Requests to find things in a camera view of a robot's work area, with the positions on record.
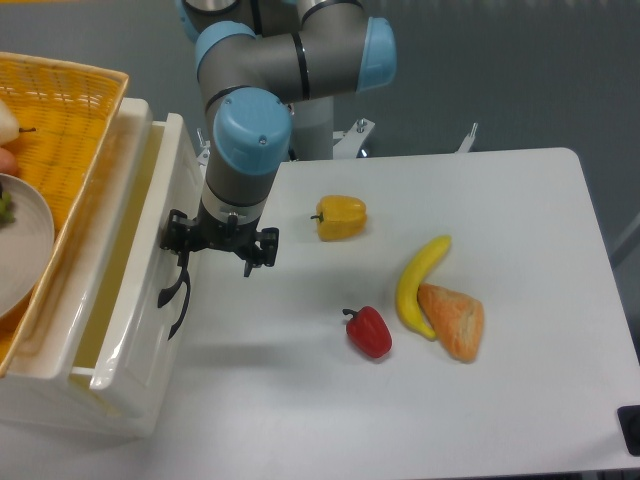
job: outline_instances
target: yellow basket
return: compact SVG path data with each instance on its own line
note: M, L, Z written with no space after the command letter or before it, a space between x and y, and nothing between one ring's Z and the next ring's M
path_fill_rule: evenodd
M3 148L15 154L18 176L49 204L56 229L51 259L30 299L0 322L0 378L40 314L128 81L120 72L0 52L0 99L21 127L36 128Z

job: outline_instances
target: white bin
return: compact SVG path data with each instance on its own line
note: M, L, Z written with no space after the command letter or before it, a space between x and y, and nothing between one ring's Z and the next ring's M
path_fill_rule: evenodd
M0 379L0 418L122 435L154 428L181 332L177 257L159 248L171 208L197 213L202 174L182 118L124 99L44 315ZM190 262L196 275L198 262Z

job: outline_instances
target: bread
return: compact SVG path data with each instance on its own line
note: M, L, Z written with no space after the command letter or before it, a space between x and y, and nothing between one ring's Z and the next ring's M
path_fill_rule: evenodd
M484 328L482 303L428 283L418 288L418 303L449 354L462 362L473 362Z

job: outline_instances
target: yellow bell pepper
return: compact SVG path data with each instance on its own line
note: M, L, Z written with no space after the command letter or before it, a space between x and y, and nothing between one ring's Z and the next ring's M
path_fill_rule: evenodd
M367 207L362 200L346 195L327 195L316 205L318 236L323 242L357 235L367 222Z

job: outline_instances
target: black object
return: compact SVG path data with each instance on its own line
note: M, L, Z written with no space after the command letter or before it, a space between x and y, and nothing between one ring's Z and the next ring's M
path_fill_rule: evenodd
M309 100L311 98L309 86L309 68L307 67L307 58L304 56L304 47L302 46L302 40L300 39L300 35L297 32L292 33L291 38L293 38L293 44L296 47L296 55L298 57L300 82L302 83L302 99Z
M187 293L178 320L171 326L169 340L176 334L187 314L191 298L191 279L189 278L189 254L205 248L233 252L245 261L244 276L262 265L273 267L278 253L279 230L265 228L256 231L258 220L247 225L238 225L238 216L230 214L227 222L211 219L208 228L203 227L198 219L190 220L180 210L171 210L160 236L160 248L170 250L178 255L180 275L173 285L163 288L158 295L158 308L164 307L175 297L184 283Z
M618 420L620 420L627 450L634 457L640 456L640 405L620 407Z

